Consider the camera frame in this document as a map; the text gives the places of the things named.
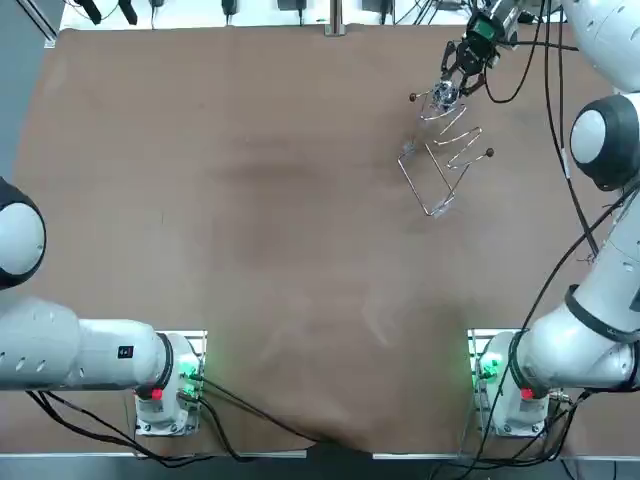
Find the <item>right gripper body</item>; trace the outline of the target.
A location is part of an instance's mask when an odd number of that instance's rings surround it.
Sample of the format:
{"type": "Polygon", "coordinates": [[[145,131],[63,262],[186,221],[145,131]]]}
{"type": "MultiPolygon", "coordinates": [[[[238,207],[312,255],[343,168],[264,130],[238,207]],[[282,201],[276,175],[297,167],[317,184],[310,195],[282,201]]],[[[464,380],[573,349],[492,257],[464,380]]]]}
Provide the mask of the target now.
{"type": "Polygon", "coordinates": [[[457,65],[463,73],[481,73],[499,59],[496,43],[479,34],[466,33],[457,46],[457,65]]]}

